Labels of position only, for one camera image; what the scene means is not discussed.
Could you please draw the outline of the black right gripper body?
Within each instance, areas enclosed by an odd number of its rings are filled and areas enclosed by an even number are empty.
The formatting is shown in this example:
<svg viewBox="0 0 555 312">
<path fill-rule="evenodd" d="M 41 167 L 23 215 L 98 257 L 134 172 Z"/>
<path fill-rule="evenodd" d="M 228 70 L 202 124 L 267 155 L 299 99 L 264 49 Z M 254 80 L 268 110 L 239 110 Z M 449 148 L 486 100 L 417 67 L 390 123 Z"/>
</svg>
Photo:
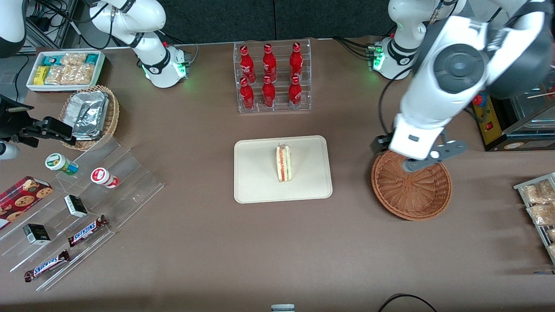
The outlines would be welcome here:
<svg viewBox="0 0 555 312">
<path fill-rule="evenodd" d="M 34 109 L 31 105 L 25 105 L 17 101 L 13 101 L 8 97 L 0 96 L 0 138 L 5 142 L 17 142 L 17 136 L 27 126 L 31 126 L 34 122 L 30 118 L 28 111 Z"/>
</svg>

